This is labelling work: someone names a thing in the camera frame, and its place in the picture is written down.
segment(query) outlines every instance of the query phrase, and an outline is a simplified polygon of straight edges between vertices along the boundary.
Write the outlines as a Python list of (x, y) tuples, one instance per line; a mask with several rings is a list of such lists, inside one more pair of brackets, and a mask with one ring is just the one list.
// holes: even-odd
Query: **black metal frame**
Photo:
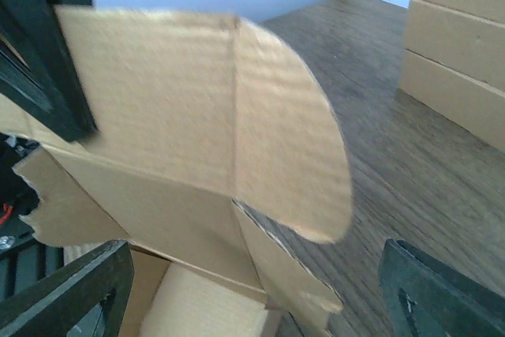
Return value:
[(399, 337), (504, 337), (505, 299), (404, 241), (387, 240), (380, 285)]
[(0, 335), (62, 336), (97, 310), (92, 314), (95, 326), (90, 336), (117, 336), (132, 282), (128, 244), (107, 242), (4, 301), (0, 307)]
[(0, 0), (0, 92), (74, 141), (96, 126), (54, 4), (91, 5), (91, 0)]

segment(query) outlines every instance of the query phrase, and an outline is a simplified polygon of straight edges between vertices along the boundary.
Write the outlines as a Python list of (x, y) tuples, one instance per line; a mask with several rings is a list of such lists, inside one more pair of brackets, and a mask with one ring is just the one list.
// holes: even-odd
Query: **cardboard flap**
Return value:
[(226, 15), (69, 6), (57, 14), (99, 132), (68, 144), (26, 116), (30, 137), (53, 156), (42, 173), (36, 156), (25, 166), (48, 196), (29, 220), (41, 241), (130, 236), (173, 260), (263, 287), (324, 333), (339, 297), (231, 201), (315, 242), (338, 240), (350, 225), (339, 126), (300, 57), (270, 32)]
[(57, 11), (100, 132), (67, 144), (31, 120), (35, 139), (236, 197), (316, 242), (343, 236), (339, 126), (279, 38), (226, 15)]
[(411, 0), (405, 48), (505, 92), (505, 24)]
[(235, 52), (236, 197), (309, 240), (339, 240), (350, 175), (322, 88), (291, 48), (247, 21)]
[(261, 288), (228, 197), (49, 149), (136, 244)]
[(320, 335), (331, 335), (326, 330), (327, 319), (331, 313), (342, 310), (340, 297), (291, 257), (237, 205), (234, 210), (263, 288), (305, 325)]
[(263, 303), (171, 264), (140, 337), (261, 337), (268, 314)]
[(132, 250), (133, 277), (132, 291), (129, 295), (120, 337), (138, 337), (145, 316), (151, 309), (152, 301), (159, 284), (169, 266), (169, 261)]
[(129, 235), (43, 149), (33, 152), (14, 170), (39, 195), (39, 207), (23, 221), (34, 237), (49, 246), (84, 245)]

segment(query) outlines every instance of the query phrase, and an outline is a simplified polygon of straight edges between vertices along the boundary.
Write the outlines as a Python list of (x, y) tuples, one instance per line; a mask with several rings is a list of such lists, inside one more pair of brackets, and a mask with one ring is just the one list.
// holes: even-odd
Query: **wooden tabletop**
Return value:
[[(379, 0), (330, 0), (264, 23), (307, 62), (347, 146), (354, 216), (343, 241), (319, 246), (261, 220), (338, 290), (338, 336), (393, 335), (377, 275), (387, 238), (505, 295), (505, 155), (398, 90), (405, 21)], [(286, 315), (278, 335), (304, 333)]]

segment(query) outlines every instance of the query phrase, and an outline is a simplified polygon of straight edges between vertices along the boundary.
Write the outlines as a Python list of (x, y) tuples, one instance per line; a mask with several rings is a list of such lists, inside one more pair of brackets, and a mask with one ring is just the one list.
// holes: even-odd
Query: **black plastic part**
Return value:
[(0, 134), (0, 139), (2, 139), (0, 142), (0, 207), (27, 189), (23, 178), (15, 175), (12, 169), (12, 166), (21, 158), (14, 148), (3, 141), (3, 137)]
[(128, 244), (107, 242), (4, 301), (0, 307), (0, 335), (62, 336), (89, 315), (93, 320), (98, 317), (98, 321), (87, 335), (117, 336), (132, 281)]
[(48, 1), (91, 3), (0, 0), (0, 92), (63, 139), (75, 141), (96, 125)]
[(0, 237), (15, 239), (10, 248), (0, 250), (0, 301), (19, 294), (63, 266), (63, 249), (36, 241), (32, 228), (19, 219), (37, 205), (34, 195), (34, 199), (22, 199), (0, 226)]
[(505, 298), (407, 242), (386, 241), (380, 285), (397, 336), (505, 336)]

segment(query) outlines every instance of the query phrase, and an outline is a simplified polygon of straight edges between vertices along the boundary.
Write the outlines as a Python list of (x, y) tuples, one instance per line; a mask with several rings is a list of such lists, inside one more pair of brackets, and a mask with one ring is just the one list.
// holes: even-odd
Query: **red wire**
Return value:
[(13, 213), (14, 206), (3, 204), (3, 211), (5, 212), (4, 216), (0, 217), (0, 225), (3, 225), (10, 215)]

